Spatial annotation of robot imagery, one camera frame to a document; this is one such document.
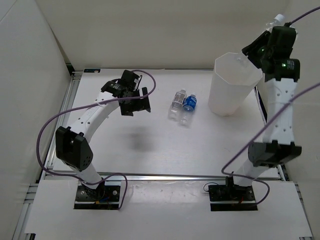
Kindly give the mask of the clear unlabelled plastic bottle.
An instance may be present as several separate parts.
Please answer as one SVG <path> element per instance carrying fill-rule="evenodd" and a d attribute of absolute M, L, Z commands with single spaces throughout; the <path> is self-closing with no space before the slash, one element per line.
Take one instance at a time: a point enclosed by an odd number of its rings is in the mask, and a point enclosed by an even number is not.
<path fill-rule="evenodd" d="M 263 32 L 269 31 L 271 32 L 273 27 L 280 26 L 285 21 L 285 16 L 283 14 L 277 14 L 273 20 L 267 22 L 262 29 L 259 31 L 259 34 L 257 36 L 260 36 Z M 248 64 L 248 58 L 240 51 L 235 59 L 243 66 Z"/>

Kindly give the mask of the white label plastic bottle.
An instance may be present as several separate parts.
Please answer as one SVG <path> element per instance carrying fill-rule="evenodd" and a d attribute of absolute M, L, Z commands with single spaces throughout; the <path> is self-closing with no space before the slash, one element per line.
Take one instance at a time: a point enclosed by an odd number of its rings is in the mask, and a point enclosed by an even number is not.
<path fill-rule="evenodd" d="M 181 90 L 175 93 L 174 98 L 168 110 L 168 118 L 170 120 L 174 120 L 174 121 L 178 120 L 186 97 L 187 97 L 187 91 L 184 88 L 182 88 Z"/>

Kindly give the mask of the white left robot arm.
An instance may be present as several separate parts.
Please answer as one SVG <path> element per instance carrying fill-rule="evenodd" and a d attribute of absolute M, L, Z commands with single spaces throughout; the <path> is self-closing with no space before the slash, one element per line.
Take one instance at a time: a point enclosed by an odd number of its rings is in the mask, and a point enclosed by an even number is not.
<path fill-rule="evenodd" d="M 151 111 L 148 89 L 139 89 L 141 76 L 134 70 L 124 70 L 121 78 L 108 81 L 100 90 L 95 105 L 88 107 L 70 126 L 60 126 L 55 132 L 56 157 L 83 179 L 85 193 L 93 201 L 105 197 L 102 177 L 92 164 L 93 151 L 90 140 L 109 115 L 120 109 L 123 116 L 134 112 Z"/>

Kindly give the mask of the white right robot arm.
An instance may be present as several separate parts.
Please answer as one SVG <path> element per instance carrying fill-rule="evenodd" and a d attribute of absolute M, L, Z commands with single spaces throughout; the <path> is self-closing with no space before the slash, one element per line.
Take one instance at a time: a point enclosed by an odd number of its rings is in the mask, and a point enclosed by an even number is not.
<path fill-rule="evenodd" d="M 233 173 L 233 182 L 225 186 L 230 200 L 238 199 L 242 187 L 249 187 L 266 170 L 283 165 L 302 153 L 293 133 L 293 98 L 300 79 L 301 63 L 291 58 L 296 30 L 287 24 L 264 31 L 242 49 L 248 60 L 264 73 L 267 87 L 267 121 L 261 142 L 247 147 L 248 159 Z"/>

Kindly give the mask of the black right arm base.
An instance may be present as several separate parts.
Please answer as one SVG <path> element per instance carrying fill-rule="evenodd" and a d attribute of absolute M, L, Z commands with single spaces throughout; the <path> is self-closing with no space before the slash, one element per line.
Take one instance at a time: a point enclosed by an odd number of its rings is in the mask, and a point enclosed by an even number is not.
<path fill-rule="evenodd" d="M 209 194 L 211 212 L 257 211 L 257 203 L 252 186 L 234 184 L 227 176 L 224 184 L 208 182 L 203 190 Z"/>

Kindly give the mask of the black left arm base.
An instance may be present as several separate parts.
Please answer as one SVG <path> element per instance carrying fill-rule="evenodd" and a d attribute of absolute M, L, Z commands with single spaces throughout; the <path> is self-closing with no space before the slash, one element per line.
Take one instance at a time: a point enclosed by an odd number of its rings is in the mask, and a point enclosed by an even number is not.
<path fill-rule="evenodd" d="M 78 184 L 74 205 L 75 210 L 118 210 L 120 207 L 121 183 L 107 182 L 99 184 L 97 189 L 90 189 Z"/>

